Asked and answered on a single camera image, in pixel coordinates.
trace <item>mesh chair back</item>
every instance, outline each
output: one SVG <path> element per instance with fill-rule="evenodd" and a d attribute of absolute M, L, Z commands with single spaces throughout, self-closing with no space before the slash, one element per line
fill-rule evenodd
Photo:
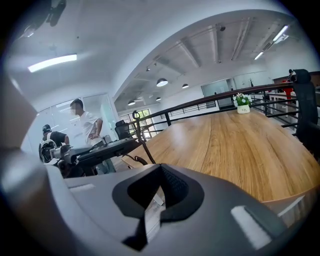
<path fill-rule="evenodd" d="M 118 135 L 119 140 L 131 137 L 129 132 L 129 125 L 123 120 L 115 123 L 115 132 Z"/>
<path fill-rule="evenodd" d="M 306 125 L 311 122 L 318 123 L 318 111 L 316 102 L 316 90 L 311 82 L 310 74 L 305 69 L 295 69 L 296 81 L 293 82 L 293 89 L 299 101 L 300 114 L 298 117 L 298 127 L 296 135 L 300 139 L 307 133 Z"/>

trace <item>white t-shirt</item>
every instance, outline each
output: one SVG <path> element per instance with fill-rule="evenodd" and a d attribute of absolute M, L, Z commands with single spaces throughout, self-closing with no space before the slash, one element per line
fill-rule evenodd
<path fill-rule="evenodd" d="M 80 124 L 82 126 L 83 135 L 84 135 L 86 144 L 90 144 L 93 146 L 93 145 L 99 143 L 100 141 L 102 141 L 101 137 L 94 138 L 94 139 L 89 138 L 90 134 L 97 133 L 97 129 L 98 129 L 97 120 L 98 119 L 99 119 L 98 117 L 94 116 L 90 112 L 84 112 L 80 116 Z"/>

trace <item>hand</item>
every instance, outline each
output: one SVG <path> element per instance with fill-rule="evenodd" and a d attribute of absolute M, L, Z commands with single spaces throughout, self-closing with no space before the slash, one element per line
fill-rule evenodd
<path fill-rule="evenodd" d="M 100 136 L 97 135 L 97 134 L 90 134 L 90 135 L 89 135 L 89 138 L 90 138 L 91 140 L 96 139 L 96 138 L 99 138 L 99 137 L 100 137 Z"/>

